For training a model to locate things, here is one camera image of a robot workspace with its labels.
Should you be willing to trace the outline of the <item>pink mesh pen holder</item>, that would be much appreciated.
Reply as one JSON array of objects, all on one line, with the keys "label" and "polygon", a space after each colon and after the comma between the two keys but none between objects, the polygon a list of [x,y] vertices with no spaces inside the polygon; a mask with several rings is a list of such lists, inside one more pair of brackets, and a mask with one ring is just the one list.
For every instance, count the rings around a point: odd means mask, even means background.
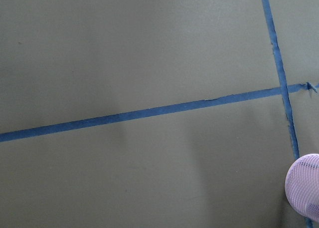
[{"label": "pink mesh pen holder", "polygon": [[314,222],[319,221],[319,155],[307,154],[290,166],[285,193],[291,207]]}]

